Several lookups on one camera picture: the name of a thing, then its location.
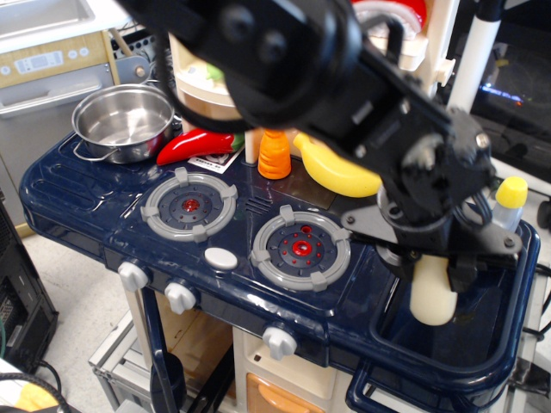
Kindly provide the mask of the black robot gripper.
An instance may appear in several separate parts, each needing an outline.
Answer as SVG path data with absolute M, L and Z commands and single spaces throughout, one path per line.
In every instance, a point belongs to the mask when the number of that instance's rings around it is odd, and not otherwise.
M 412 282 L 421 253 L 451 256 L 451 291 L 466 292 L 487 263 L 476 255 L 510 256 L 520 237 L 492 222 L 483 196 L 495 176 L 490 141 L 465 111 L 438 114 L 394 111 L 352 158 L 379 174 L 374 205 L 342 215 L 342 225 L 371 239 L 385 267 Z

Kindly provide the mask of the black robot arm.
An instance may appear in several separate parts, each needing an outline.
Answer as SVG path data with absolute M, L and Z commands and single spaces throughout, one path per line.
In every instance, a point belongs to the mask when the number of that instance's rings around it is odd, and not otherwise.
M 419 255 L 448 259 L 465 291 L 476 263 L 517 254 L 514 231 L 492 221 L 482 194 L 494 178 L 490 145 L 466 112 L 443 109 L 399 71 L 401 25 L 389 17 L 386 52 L 368 40 L 347 1 L 126 1 L 158 35 L 172 34 L 220 69 L 238 120 L 180 114 L 213 132 L 296 128 L 378 174 L 376 206 L 343 214 L 345 228 L 394 249 L 388 267 L 411 277 Z

